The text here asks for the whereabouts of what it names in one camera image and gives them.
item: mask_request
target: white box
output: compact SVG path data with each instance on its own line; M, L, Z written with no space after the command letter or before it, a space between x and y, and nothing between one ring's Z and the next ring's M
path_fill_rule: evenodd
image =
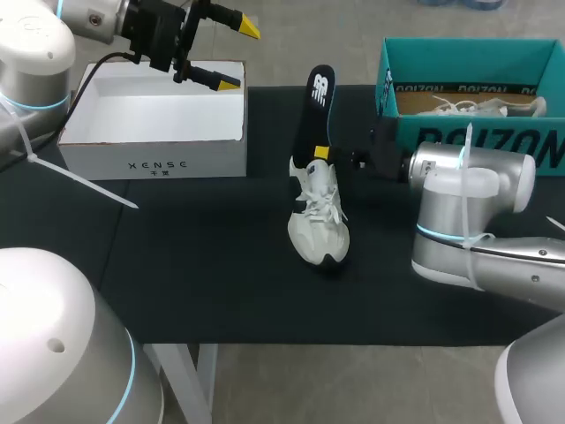
M159 72L147 62L103 64L58 143L69 170L92 180L244 177L245 65L192 64L237 78L241 88L177 84L172 69Z

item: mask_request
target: sneaker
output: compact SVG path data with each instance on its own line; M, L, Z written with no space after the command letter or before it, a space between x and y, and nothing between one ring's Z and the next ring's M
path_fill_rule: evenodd
M470 116L470 117L543 117L547 113L546 99L536 98L531 103L508 103L501 99L491 99L482 103L470 100L452 103L436 95L433 98L444 102L432 111L421 112L421 116Z
M294 202L288 230L290 240L305 261L333 268L345 259L350 248L350 232L343 223L345 214L339 197L335 166L315 159L305 169L290 159L290 177L302 193Z

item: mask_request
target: white shoelace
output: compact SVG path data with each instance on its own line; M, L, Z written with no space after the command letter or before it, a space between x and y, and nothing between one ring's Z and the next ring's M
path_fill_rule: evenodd
M462 100L457 103L452 103L437 95L432 96L434 99L441 100L444 102L442 105L435 108L433 111L441 115L465 115L469 112L474 112L477 110L478 105L471 100Z
M337 194L337 187L334 185L326 195L304 190L306 196L306 210L305 215L312 221L319 221L329 223L333 221L339 224L342 217L347 221L347 216L343 213L341 208L338 208L334 202L335 195Z

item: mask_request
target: gray floor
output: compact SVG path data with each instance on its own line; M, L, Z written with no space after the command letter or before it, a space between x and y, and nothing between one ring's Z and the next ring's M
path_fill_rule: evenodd
M244 59L254 86L303 85L320 63L333 65L341 84L373 84L384 36L565 39L562 0L508 0L495 12L430 8L417 0L220 3L248 14L263 39L207 23L192 58ZM126 42L102 47L79 40L74 84L89 60L126 48ZM484 347L223 345L215 424L498 424L493 370L500 353ZM180 421L171 407L166 424Z

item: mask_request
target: black insole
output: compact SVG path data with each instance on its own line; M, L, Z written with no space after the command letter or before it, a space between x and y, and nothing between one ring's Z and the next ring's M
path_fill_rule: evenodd
M328 120L335 92L335 73L331 66L320 64L312 69L306 85L304 108L294 139L292 156L298 168L313 160L316 146L330 146Z

